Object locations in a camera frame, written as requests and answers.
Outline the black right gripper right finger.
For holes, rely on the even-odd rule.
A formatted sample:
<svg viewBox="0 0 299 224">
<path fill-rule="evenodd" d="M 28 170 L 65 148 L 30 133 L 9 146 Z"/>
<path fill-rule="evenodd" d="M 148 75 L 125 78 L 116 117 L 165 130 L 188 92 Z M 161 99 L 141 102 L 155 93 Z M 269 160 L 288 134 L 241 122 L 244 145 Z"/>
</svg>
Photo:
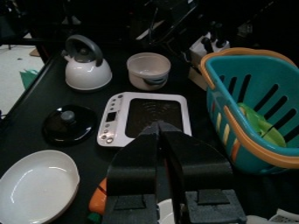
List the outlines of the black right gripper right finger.
<svg viewBox="0 0 299 224">
<path fill-rule="evenodd" d="M 247 224 L 229 161 L 207 143 L 159 122 L 175 224 Z"/>
</svg>

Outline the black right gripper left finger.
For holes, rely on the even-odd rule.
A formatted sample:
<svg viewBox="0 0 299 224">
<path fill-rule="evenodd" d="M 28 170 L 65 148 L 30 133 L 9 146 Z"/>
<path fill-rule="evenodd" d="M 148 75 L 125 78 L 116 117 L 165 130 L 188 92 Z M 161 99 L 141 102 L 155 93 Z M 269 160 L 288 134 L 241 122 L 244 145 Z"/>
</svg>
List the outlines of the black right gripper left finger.
<svg viewBox="0 0 299 224">
<path fill-rule="evenodd" d="M 157 144 L 159 127 L 153 122 L 115 155 L 107 170 L 103 224 L 157 224 Z"/>
</svg>

